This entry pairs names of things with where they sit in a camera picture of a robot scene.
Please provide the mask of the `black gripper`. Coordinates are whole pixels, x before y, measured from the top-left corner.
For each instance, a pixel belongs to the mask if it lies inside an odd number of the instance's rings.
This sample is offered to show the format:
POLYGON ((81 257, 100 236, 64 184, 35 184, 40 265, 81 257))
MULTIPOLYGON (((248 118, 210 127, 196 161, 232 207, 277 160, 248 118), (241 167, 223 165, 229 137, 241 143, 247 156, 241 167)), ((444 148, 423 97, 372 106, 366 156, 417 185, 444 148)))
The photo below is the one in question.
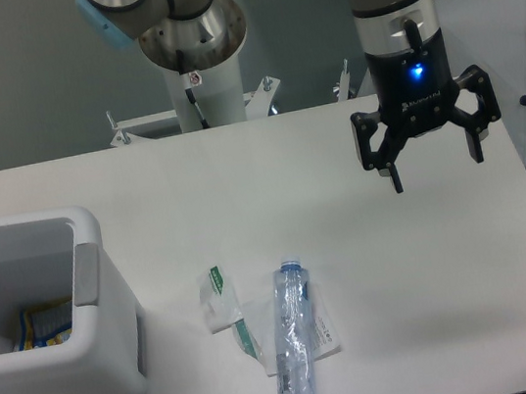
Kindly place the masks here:
POLYGON ((371 139, 382 123, 388 142, 420 136, 451 122, 464 129, 473 161, 484 162, 482 139, 488 134, 488 125, 502 116, 496 93, 489 75, 478 65, 470 65, 453 79, 442 32, 433 34, 417 51, 382 56, 368 53, 365 57, 380 103, 380 115, 350 115, 359 163, 365 171, 377 171, 391 181, 396 193, 404 192, 395 159, 372 149, 371 139), (470 114, 456 106, 463 91, 475 96, 476 112, 470 114))

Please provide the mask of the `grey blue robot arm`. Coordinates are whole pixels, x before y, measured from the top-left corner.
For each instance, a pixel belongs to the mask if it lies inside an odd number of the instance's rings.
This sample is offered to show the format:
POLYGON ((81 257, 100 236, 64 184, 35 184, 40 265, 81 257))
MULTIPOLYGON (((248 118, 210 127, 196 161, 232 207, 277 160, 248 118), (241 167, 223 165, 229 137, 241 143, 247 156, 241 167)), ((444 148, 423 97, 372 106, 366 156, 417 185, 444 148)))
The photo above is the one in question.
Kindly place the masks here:
MULTIPOLYGON (((210 86, 208 73, 230 61, 246 40, 232 0, 76 0, 86 20, 115 46, 138 43, 169 74, 183 131, 241 122, 242 86, 210 86)), ((351 116, 365 170, 401 181, 396 160, 406 143, 452 123, 464 129, 473 160, 500 107, 489 76, 469 66, 452 76, 435 0, 349 0, 359 42, 378 96, 372 113, 351 116)))

